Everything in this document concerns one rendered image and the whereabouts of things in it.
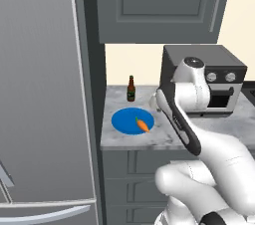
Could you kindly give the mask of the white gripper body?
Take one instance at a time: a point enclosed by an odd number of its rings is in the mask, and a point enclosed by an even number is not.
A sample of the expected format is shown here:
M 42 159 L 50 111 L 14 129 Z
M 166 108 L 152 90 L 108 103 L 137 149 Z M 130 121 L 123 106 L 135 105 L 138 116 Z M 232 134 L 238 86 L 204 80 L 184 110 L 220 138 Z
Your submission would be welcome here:
M 152 110 L 155 110 L 159 113 L 161 112 L 161 109 L 159 108 L 157 101 L 156 101 L 156 93 L 153 93 L 151 95 L 148 104 Z

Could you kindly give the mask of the orange carrot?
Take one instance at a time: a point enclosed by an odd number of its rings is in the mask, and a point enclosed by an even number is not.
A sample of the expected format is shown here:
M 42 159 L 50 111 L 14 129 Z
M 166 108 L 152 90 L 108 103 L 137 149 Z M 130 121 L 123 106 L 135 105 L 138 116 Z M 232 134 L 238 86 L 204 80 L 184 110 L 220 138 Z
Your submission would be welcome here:
M 136 119 L 135 119 L 135 122 L 136 122 L 137 126 L 138 126 L 142 131 L 144 131 L 144 132 L 149 132 L 149 128 L 148 128 L 147 124 L 146 124 L 143 120 L 136 118 Z

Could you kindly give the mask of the blue round plate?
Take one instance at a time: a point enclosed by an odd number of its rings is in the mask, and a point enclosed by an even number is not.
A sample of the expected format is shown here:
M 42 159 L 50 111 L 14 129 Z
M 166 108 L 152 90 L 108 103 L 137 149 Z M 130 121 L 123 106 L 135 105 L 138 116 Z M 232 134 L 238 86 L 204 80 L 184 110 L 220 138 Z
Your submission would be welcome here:
M 143 120 L 149 130 L 153 128 L 154 118 L 150 112 L 140 108 L 124 108 L 118 110 L 112 116 L 113 127 L 121 133 L 137 135 L 145 133 L 136 124 L 135 119 Z

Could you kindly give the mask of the microwave oven door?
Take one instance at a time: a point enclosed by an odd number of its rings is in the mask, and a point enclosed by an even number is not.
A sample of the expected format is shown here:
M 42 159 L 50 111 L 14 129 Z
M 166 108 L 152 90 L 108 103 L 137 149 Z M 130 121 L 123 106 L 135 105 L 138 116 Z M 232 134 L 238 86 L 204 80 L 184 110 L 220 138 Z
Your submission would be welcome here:
M 206 109 L 208 113 L 233 113 L 239 94 L 241 92 L 241 84 L 210 84 L 209 88 L 213 90 L 228 90 L 234 89 L 234 94 L 231 97 L 210 97 L 209 105 Z

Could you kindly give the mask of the dark grey microwave oven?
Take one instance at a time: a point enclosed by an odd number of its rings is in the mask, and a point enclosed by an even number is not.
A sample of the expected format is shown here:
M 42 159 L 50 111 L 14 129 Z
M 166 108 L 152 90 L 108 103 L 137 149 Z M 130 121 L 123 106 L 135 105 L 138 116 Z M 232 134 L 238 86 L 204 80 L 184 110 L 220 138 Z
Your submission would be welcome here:
M 175 69 L 181 60 L 186 57 L 199 58 L 205 64 L 204 76 L 208 73 L 215 73 L 217 79 L 210 84 L 241 84 L 246 75 L 247 66 L 236 58 L 222 45 L 164 45 L 161 61 L 160 81 L 169 82 L 174 74 Z M 233 72 L 236 74 L 236 80 L 227 82 L 225 76 Z M 189 116 L 200 117 L 220 117 L 230 116 L 231 113 L 210 113 L 205 110 L 189 112 Z

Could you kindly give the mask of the brown glass bottle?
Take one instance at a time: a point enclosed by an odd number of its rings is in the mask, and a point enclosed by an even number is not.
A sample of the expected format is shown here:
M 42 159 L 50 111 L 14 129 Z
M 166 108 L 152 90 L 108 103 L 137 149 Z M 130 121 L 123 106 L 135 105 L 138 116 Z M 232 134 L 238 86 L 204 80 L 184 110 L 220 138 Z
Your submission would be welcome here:
M 129 82 L 127 86 L 127 100 L 133 102 L 135 100 L 135 86 L 133 82 L 133 76 L 129 77 Z

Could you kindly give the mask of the grey drawer front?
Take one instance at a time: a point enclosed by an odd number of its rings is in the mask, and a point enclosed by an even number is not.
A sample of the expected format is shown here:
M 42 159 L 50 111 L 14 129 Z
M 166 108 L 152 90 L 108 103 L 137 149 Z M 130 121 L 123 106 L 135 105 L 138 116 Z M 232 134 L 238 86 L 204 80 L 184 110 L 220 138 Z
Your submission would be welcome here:
M 105 193 L 111 204 L 162 204 L 167 200 L 152 178 L 106 179 Z
M 163 206 L 107 206 L 107 225 L 153 225 Z
M 106 178 L 154 175 L 156 169 L 171 161 L 195 160 L 187 150 L 107 150 L 103 152 Z

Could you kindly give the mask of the dark grey tall side panel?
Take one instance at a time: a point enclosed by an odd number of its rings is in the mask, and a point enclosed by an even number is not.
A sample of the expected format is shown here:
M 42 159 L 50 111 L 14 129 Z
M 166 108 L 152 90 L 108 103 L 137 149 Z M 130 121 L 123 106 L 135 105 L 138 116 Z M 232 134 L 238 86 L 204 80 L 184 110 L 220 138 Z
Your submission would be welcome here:
M 101 136 L 106 97 L 105 45 L 100 43 L 97 0 L 76 0 L 86 107 L 99 225 L 107 225 Z

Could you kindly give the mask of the black hob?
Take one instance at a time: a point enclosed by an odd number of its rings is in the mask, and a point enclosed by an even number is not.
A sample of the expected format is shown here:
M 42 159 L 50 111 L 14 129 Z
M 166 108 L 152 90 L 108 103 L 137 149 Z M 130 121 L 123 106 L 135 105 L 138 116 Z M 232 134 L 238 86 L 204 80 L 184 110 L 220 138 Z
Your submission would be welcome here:
M 242 86 L 242 93 L 255 107 L 255 81 L 245 81 Z

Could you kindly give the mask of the grey fridge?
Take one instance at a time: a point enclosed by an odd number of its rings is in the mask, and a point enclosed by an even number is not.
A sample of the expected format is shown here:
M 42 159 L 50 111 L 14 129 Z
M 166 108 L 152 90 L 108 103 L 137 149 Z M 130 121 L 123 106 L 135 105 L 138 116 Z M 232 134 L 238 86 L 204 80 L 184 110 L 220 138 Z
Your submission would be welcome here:
M 89 211 L 36 225 L 99 225 L 76 0 L 0 0 L 0 217 Z

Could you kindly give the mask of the grey wall cupboard door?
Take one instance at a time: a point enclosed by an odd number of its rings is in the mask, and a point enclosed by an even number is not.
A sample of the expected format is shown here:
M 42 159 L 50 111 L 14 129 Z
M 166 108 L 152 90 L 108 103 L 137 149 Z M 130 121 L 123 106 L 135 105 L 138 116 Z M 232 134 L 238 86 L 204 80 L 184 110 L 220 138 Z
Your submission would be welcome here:
M 98 0 L 104 44 L 215 44 L 227 0 Z

